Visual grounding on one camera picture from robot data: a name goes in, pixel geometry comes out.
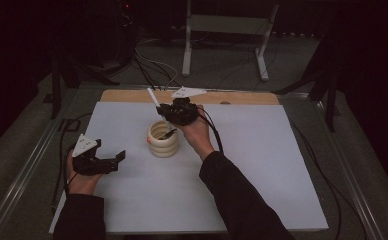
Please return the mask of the person's left hand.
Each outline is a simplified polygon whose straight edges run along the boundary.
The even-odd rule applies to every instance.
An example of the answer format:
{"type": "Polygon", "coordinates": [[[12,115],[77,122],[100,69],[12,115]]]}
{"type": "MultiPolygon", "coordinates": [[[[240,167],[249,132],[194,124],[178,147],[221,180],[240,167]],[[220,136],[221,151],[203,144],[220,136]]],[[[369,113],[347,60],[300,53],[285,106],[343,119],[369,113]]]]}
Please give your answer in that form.
{"type": "Polygon", "coordinates": [[[79,175],[73,170],[72,153],[67,156],[67,186],[69,194],[93,195],[102,174],[93,176],[79,175]]]}

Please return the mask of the person's right hand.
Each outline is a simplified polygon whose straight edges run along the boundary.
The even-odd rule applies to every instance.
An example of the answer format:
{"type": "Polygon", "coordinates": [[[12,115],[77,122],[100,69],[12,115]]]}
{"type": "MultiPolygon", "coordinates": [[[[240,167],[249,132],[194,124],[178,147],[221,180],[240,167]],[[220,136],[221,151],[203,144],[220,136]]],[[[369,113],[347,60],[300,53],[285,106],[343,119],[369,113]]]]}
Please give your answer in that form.
{"type": "Polygon", "coordinates": [[[209,125],[205,120],[204,107],[198,105],[199,117],[189,125],[180,127],[185,139],[189,145],[204,161],[212,152],[215,151],[212,146],[209,134],[209,125]]]}

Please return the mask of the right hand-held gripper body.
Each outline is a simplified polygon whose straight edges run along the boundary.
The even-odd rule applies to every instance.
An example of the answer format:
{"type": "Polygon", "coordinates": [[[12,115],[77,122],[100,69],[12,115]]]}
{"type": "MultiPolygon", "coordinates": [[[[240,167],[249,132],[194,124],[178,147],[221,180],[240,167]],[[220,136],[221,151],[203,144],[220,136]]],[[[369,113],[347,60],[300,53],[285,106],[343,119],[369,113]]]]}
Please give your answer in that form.
{"type": "Polygon", "coordinates": [[[191,124],[198,118],[198,110],[197,105],[192,103],[190,98],[205,93],[206,90],[202,88],[179,88],[171,95],[173,101],[166,115],[166,119],[172,124],[179,126],[191,124]]]}

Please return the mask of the dark equipment with red light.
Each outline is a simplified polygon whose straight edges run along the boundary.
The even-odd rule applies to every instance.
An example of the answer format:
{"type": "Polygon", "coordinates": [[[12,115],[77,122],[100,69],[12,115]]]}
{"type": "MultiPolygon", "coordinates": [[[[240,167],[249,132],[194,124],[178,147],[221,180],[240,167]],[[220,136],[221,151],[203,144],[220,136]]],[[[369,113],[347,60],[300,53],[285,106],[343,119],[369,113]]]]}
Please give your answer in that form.
{"type": "Polygon", "coordinates": [[[133,58],[138,26],[134,20],[132,0],[114,0],[118,34],[117,59],[126,66],[133,58]]]}

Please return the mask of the aluminium floor rail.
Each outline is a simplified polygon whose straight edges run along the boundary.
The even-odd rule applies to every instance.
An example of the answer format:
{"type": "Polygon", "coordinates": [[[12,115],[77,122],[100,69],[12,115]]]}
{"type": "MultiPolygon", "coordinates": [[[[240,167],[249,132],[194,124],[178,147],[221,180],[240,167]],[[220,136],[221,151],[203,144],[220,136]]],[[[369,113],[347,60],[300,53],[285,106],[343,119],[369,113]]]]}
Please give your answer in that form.
{"type": "Polygon", "coordinates": [[[354,176],[346,154],[341,149],[341,145],[336,139],[336,135],[330,131],[325,122],[325,107],[323,103],[321,101],[312,101],[311,105],[317,114],[317,118],[323,127],[323,132],[329,140],[331,148],[335,152],[337,165],[351,196],[353,209],[357,213],[359,220],[364,227],[367,240],[385,240],[381,229],[374,218],[374,214],[370,209],[368,201],[365,198],[356,177],[354,176]]]}
{"type": "Polygon", "coordinates": [[[56,117],[51,116],[52,106],[42,102],[44,95],[38,94],[0,137],[0,233],[76,93],[75,89],[63,91],[56,117]]]}

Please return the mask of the white pen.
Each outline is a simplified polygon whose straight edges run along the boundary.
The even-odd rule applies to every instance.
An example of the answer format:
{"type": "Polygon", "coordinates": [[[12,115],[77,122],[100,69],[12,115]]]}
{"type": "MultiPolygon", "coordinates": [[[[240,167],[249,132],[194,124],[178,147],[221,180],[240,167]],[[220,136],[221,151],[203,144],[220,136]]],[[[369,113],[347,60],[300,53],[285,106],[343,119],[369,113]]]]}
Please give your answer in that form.
{"type": "MultiPolygon", "coordinates": [[[[155,107],[156,107],[156,110],[160,107],[160,104],[153,92],[153,90],[151,88],[147,88],[147,92],[149,94],[149,96],[151,97],[155,107]]],[[[173,128],[171,127],[170,123],[165,119],[164,116],[160,115],[162,120],[164,121],[165,125],[167,126],[168,130],[171,131],[173,128]]]]}

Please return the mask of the white metal stand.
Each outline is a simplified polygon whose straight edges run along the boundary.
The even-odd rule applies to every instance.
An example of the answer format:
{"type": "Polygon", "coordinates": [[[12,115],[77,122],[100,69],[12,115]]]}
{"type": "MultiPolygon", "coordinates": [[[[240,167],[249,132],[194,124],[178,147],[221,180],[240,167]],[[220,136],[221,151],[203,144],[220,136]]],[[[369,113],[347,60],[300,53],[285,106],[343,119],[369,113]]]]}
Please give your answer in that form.
{"type": "Polygon", "coordinates": [[[279,4],[273,4],[265,18],[201,15],[192,13],[192,0],[186,0],[185,50],[182,64],[182,75],[189,76],[191,69],[191,34],[195,32],[230,33],[262,36],[260,47],[255,49],[255,58],[261,81],[269,80],[268,65],[264,53],[270,39],[279,4]]]}

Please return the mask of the black tripod stand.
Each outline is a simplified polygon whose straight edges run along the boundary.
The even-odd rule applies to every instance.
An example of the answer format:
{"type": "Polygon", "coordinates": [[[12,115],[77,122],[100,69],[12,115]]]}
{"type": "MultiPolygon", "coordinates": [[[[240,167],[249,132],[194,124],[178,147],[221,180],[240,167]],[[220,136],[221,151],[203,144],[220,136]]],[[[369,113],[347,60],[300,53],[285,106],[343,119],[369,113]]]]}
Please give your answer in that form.
{"type": "Polygon", "coordinates": [[[102,74],[92,70],[86,65],[74,59],[72,56],[55,54],[51,56],[51,80],[52,80],[52,114],[55,119],[62,108],[62,87],[65,83],[69,88],[78,88],[81,81],[78,78],[78,71],[92,77],[104,85],[117,86],[118,83],[111,81],[102,74]]]}
{"type": "Polygon", "coordinates": [[[300,88],[308,83],[313,82],[314,85],[308,93],[308,98],[311,101],[321,101],[324,96],[327,96],[325,107],[325,123],[331,132],[335,131],[334,114],[337,91],[337,74],[339,68],[331,65],[327,68],[306,72],[299,81],[290,84],[282,89],[274,90],[273,94],[286,95],[295,89],[300,88]]]}

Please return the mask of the black pen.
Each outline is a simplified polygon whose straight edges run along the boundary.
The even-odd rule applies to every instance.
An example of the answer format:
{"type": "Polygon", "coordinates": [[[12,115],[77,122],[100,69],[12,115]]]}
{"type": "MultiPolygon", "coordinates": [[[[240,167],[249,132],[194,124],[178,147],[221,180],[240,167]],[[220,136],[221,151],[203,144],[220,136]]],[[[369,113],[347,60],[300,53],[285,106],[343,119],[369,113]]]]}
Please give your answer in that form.
{"type": "Polygon", "coordinates": [[[177,131],[177,129],[172,129],[169,132],[167,132],[166,134],[164,134],[163,136],[161,136],[160,138],[158,138],[158,140],[169,139],[176,131],[177,131]]]}

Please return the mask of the white table sheet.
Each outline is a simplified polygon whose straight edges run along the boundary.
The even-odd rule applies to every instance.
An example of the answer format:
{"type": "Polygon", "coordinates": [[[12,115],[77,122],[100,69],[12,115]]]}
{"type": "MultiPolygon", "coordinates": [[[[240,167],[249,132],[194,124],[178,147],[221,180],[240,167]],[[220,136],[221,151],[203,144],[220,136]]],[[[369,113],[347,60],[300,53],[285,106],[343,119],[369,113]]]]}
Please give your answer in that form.
{"type": "MultiPolygon", "coordinates": [[[[324,230],[323,213],[285,110],[280,105],[205,107],[210,138],[292,231],[324,230]]],[[[101,178],[106,230],[112,234],[222,232],[213,196],[199,178],[201,161],[185,139],[171,157],[151,154],[147,131],[159,116],[150,103],[99,102],[85,132],[101,139],[99,158],[125,150],[117,171],[101,178]]]]}

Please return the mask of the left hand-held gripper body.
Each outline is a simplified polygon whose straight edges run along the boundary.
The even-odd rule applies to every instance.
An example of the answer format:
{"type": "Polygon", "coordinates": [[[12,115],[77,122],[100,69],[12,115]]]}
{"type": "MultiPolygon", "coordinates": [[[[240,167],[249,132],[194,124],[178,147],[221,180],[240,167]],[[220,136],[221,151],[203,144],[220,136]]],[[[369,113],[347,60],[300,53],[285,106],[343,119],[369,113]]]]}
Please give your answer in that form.
{"type": "Polygon", "coordinates": [[[90,149],[92,149],[95,145],[95,140],[90,139],[84,134],[79,136],[72,151],[73,170],[84,176],[109,174],[117,171],[118,166],[114,167],[112,165],[114,158],[100,159],[97,156],[90,156],[90,149]]]}

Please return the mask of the cream ringed pen holder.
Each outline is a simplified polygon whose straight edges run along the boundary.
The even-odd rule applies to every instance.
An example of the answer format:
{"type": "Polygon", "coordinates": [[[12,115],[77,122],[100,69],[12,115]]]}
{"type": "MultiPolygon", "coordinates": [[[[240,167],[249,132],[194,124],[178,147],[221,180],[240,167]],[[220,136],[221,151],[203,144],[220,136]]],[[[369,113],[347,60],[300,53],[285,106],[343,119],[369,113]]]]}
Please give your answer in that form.
{"type": "Polygon", "coordinates": [[[173,156],[179,148],[179,139],[177,131],[166,140],[158,140],[161,136],[169,132],[164,121],[153,123],[147,131],[147,143],[150,152],[159,158],[168,158],[173,156]]]}

